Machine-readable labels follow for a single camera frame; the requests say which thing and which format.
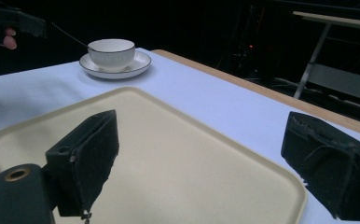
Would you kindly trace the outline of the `white cup with dark rim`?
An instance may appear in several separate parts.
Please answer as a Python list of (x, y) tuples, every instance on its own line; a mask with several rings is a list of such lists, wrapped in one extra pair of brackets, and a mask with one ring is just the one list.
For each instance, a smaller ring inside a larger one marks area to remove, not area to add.
[(132, 63), (135, 44), (126, 39), (100, 39), (88, 44), (88, 52), (91, 60), (99, 67), (120, 70)]

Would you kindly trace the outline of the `white saucer with dark rim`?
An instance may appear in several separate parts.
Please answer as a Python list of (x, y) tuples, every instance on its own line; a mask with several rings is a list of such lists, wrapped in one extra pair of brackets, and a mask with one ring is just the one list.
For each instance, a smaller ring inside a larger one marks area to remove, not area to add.
[(85, 54), (79, 60), (80, 66), (87, 74), (103, 79), (124, 79), (136, 77), (144, 73), (151, 62), (152, 60), (147, 54), (141, 51), (136, 51), (134, 59), (130, 65), (128, 65), (123, 71), (113, 72), (97, 66), (88, 54)]

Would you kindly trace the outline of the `thin dark spoon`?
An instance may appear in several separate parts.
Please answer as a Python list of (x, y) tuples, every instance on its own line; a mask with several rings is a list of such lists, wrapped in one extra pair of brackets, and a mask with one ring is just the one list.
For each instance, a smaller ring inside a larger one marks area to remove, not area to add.
[(74, 36), (70, 35), (68, 32), (64, 31), (63, 28), (61, 28), (59, 25), (57, 25), (56, 23), (52, 22), (51, 23), (53, 27), (55, 27), (57, 30), (59, 30), (61, 33), (63, 33), (64, 35), (66, 35), (67, 37), (71, 38), (72, 40), (76, 41), (78, 44), (80, 44), (83, 48), (85, 49), (89, 49), (90, 47), (83, 43), (82, 41), (78, 40), (77, 38), (75, 38)]

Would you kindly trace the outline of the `metal-framed side table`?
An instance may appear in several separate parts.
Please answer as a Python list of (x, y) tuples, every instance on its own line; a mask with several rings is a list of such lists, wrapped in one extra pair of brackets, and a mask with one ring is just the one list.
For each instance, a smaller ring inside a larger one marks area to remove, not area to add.
[(294, 97), (298, 99), (301, 96), (301, 93), (303, 93), (306, 84), (312, 83), (360, 99), (360, 75), (316, 62), (332, 25), (360, 29), (360, 20), (301, 11), (294, 11), (293, 14), (300, 16), (303, 20), (320, 22), (325, 25), (312, 56), (303, 72)]

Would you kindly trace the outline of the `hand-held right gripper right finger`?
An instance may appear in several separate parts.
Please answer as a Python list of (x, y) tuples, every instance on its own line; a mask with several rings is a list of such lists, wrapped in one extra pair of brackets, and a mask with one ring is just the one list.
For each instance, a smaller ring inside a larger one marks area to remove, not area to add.
[(332, 217), (360, 221), (360, 141), (318, 118), (291, 112), (281, 155)]

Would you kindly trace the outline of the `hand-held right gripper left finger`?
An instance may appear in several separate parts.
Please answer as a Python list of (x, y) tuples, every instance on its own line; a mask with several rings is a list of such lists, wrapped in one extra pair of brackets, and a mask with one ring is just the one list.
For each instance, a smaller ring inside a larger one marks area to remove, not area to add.
[(117, 113), (92, 115), (46, 152), (51, 206), (62, 217), (89, 217), (119, 151)]

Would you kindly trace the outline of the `beige plastic tray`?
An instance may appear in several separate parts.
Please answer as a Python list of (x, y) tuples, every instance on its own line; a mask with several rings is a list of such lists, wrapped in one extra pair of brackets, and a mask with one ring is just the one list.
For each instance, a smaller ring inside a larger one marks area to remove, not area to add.
[(0, 173), (44, 165), (45, 153), (91, 115), (114, 109), (119, 153), (90, 224), (298, 224), (300, 180), (135, 88), (121, 88), (0, 131)]

